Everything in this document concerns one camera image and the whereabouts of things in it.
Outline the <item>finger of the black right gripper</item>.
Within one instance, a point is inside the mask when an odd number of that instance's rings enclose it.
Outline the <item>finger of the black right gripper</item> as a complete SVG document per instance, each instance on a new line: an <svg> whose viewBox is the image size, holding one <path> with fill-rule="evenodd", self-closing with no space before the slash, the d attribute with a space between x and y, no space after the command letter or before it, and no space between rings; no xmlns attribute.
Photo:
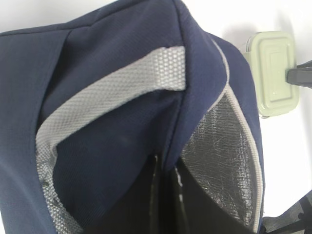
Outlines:
<svg viewBox="0 0 312 234"><path fill-rule="evenodd" d="M312 64L305 63L290 69L287 73L287 83L297 86L312 85Z"/></svg>

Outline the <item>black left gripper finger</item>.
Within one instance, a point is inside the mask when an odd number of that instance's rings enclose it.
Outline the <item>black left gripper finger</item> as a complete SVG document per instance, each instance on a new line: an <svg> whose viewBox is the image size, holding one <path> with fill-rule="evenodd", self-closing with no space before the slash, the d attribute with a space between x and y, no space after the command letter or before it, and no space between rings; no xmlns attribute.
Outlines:
<svg viewBox="0 0 312 234"><path fill-rule="evenodd" d="M312 192L278 217L265 217L263 234L311 234L312 233Z"/></svg>

